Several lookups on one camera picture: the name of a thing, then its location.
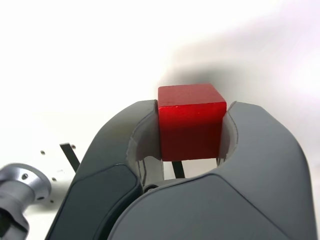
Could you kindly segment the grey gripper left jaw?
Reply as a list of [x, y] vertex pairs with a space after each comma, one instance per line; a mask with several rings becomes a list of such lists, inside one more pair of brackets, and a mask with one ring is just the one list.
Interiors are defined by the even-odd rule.
[[105, 240], [146, 186], [164, 179], [156, 100], [136, 102], [111, 118], [87, 149], [49, 240]]

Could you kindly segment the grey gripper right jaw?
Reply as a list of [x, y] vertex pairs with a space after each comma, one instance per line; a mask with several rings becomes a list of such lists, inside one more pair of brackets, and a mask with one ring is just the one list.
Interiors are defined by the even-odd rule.
[[135, 200], [111, 240], [313, 240], [306, 157], [262, 107], [234, 102], [223, 118], [222, 164]]

